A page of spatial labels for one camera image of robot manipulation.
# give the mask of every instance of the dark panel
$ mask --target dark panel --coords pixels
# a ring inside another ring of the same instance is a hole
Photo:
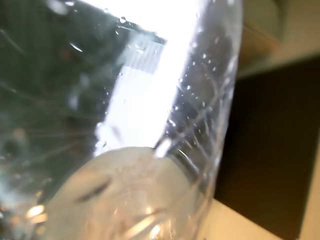
[[[236,84],[215,197],[299,236],[320,127],[320,58]]]

